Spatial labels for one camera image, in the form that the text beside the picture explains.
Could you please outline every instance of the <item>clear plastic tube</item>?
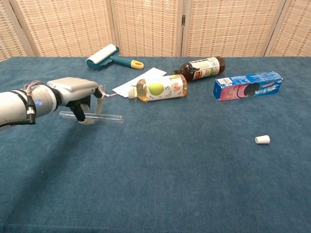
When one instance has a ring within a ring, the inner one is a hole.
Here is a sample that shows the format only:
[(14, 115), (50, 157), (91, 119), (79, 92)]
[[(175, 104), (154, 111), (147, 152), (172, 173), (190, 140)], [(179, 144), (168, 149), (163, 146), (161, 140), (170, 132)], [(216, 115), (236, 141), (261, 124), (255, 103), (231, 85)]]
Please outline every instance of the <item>clear plastic tube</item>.
[[(95, 113), (84, 113), (87, 118), (91, 118), (93, 120), (102, 120), (102, 121), (110, 121), (122, 124), (124, 122), (123, 116), (117, 115), (107, 115), (107, 114), (95, 114)], [(76, 119), (76, 116), (73, 112), (61, 111), (59, 113), (63, 118), (72, 118)]]

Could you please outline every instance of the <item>yellow handle tip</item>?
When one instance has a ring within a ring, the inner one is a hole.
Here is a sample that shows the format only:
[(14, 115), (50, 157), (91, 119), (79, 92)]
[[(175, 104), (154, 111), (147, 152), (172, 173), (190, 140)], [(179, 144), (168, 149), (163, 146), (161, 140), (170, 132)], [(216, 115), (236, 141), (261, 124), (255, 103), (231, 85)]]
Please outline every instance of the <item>yellow handle tip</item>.
[(131, 68), (134, 68), (134, 69), (144, 69), (144, 64), (143, 64), (143, 62), (139, 62), (139, 61), (133, 60), (131, 62)]

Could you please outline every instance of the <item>lint roller handle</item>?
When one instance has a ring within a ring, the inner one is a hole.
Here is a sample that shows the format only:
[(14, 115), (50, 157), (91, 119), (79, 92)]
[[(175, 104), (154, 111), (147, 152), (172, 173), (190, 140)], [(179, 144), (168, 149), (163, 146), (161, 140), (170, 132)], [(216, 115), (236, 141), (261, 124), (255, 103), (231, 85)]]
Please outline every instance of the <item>lint roller handle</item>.
[(110, 59), (126, 67), (131, 67), (134, 69), (144, 69), (144, 64), (136, 60), (131, 60), (125, 57), (117, 57), (117, 56), (111, 56)]

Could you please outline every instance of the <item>juice bottle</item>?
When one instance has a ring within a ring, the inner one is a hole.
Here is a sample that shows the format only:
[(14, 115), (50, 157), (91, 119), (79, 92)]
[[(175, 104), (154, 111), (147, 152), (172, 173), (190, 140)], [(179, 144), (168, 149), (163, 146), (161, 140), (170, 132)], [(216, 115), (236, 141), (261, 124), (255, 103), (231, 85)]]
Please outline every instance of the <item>juice bottle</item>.
[(185, 96), (187, 81), (183, 75), (147, 77), (131, 86), (128, 98), (138, 97), (141, 101), (161, 100)]
[(210, 57), (184, 63), (174, 74), (182, 74), (187, 82), (203, 77), (219, 75), (225, 70), (225, 60), (222, 57)]

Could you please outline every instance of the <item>small white cap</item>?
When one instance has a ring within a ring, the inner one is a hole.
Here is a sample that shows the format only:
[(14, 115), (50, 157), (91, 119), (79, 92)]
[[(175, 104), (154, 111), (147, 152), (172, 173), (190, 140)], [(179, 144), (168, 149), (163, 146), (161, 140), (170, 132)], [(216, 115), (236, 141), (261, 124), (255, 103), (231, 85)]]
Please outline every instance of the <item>small white cap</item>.
[(130, 88), (128, 90), (128, 98), (130, 98), (130, 99), (136, 97), (134, 88), (136, 88), (136, 87), (135, 86), (130, 86)]
[(258, 137), (255, 137), (255, 142), (257, 144), (269, 144), (270, 143), (270, 137), (268, 135), (258, 136)]

